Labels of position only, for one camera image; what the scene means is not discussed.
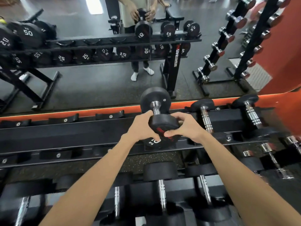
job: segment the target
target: white sock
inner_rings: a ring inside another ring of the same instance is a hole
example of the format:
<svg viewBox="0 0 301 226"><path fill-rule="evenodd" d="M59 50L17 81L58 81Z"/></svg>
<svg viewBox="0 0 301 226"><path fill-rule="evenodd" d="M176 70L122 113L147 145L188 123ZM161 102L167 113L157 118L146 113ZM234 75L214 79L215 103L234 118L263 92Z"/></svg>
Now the white sock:
<svg viewBox="0 0 301 226"><path fill-rule="evenodd" d="M131 80L133 82L137 81L137 76L138 76L138 73L134 72L133 75L131 76Z"/></svg>
<svg viewBox="0 0 301 226"><path fill-rule="evenodd" d="M149 74L149 75L154 75L154 71L151 69L151 68L143 68L143 69L145 69L146 70L146 72Z"/></svg>

